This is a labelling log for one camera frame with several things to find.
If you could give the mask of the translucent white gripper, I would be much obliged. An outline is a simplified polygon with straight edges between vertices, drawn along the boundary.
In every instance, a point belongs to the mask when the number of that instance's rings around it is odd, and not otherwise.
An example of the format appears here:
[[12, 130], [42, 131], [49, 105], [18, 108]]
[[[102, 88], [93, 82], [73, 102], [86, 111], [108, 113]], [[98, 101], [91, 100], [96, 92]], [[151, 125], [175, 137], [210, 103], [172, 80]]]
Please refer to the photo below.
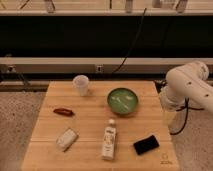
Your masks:
[[163, 105], [163, 120], [164, 123], [166, 125], [170, 125], [172, 123], [172, 121], [174, 120], [177, 112], [174, 108], [167, 106], [167, 105]]

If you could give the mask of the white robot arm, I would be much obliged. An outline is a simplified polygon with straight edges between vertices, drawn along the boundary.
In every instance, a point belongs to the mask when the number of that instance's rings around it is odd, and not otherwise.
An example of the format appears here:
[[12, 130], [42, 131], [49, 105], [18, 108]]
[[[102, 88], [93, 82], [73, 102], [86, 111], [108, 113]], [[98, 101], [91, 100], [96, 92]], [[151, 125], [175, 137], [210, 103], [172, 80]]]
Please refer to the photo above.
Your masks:
[[206, 82], [208, 77], [209, 69], [201, 61], [174, 67], [167, 72], [167, 85], [159, 93], [165, 124], [172, 123], [176, 110], [186, 98], [213, 114], [213, 87]]

